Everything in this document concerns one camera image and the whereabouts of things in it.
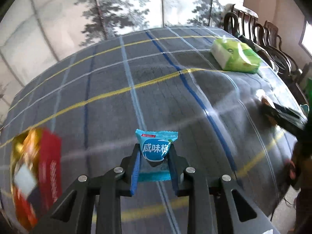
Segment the dark wooden chair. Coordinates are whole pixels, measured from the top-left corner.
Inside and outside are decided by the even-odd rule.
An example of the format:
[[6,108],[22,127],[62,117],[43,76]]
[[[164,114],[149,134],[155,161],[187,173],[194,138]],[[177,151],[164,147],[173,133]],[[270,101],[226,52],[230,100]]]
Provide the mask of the dark wooden chair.
[[299,85],[304,80],[309,70],[311,70],[311,62],[305,64],[305,66],[300,69],[295,59],[282,50],[282,38],[278,34],[278,27],[266,20],[263,28],[263,44],[265,47],[269,48],[269,51],[273,52],[273,57],[279,60],[278,65],[281,65],[280,74],[286,81]]
[[287,85],[292,95],[298,103],[305,104],[307,102],[303,91],[296,83],[290,83],[280,74],[279,60],[273,57],[273,52],[263,44],[264,24],[258,22],[256,12],[235,4],[227,4],[223,12],[224,30],[242,42],[248,44],[271,68],[277,71],[278,76]]

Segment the red toffee tin box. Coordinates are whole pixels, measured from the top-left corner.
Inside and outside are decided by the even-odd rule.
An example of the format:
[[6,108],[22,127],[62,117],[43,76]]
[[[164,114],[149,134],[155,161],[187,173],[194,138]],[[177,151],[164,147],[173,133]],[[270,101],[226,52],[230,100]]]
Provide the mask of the red toffee tin box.
[[10,183],[18,222],[30,231],[62,194],[61,138],[32,128],[12,142]]

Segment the orange snack bag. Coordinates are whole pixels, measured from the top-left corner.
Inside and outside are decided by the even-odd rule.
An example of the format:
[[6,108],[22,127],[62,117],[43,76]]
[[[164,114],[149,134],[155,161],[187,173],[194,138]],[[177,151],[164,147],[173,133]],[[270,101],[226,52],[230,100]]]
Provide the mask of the orange snack bag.
[[260,101],[261,112],[267,117],[272,126],[276,126],[278,124],[275,118],[277,110],[272,99],[263,89],[256,91],[256,97]]

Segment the plaid blue grey tablecloth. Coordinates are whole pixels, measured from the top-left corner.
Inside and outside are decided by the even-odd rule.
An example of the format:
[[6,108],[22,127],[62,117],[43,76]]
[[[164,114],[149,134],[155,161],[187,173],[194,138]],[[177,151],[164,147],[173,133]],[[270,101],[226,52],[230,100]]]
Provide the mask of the plaid blue grey tablecloth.
[[177,153],[210,176],[228,174],[265,214],[283,199],[284,166],[295,137],[272,126],[260,96],[299,110],[281,78],[223,72],[210,53],[227,33],[213,28],[158,28],[97,43],[41,72],[12,97],[1,133],[1,201],[24,233],[11,196],[12,139],[29,127],[56,133],[63,189],[80,175],[117,166],[135,131],[173,130]]

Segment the small blue candy packet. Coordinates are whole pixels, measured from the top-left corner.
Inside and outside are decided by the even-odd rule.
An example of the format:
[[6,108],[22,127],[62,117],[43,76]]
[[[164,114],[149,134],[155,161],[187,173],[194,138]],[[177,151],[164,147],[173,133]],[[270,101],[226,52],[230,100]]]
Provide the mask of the small blue candy packet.
[[174,131],[144,131],[137,129],[135,135],[140,145],[140,182],[168,181],[171,179],[167,155],[170,146],[178,139]]

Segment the landscape painted folding screen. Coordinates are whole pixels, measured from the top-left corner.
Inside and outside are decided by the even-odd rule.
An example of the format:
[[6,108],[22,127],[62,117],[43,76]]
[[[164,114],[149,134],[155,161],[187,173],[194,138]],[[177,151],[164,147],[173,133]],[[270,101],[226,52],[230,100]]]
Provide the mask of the landscape painted folding screen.
[[219,26],[244,0],[1,0],[1,119],[15,95],[64,58],[115,36],[173,25]]

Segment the green tissue pack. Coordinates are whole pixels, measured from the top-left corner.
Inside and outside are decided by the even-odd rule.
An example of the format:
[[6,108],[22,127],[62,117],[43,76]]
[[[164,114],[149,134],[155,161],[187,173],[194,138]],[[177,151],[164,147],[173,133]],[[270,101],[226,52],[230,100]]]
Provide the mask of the green tissue pack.
[[224,71],[254,74],[262,63],[246,43],[225,37],[215,39],[210,52]]

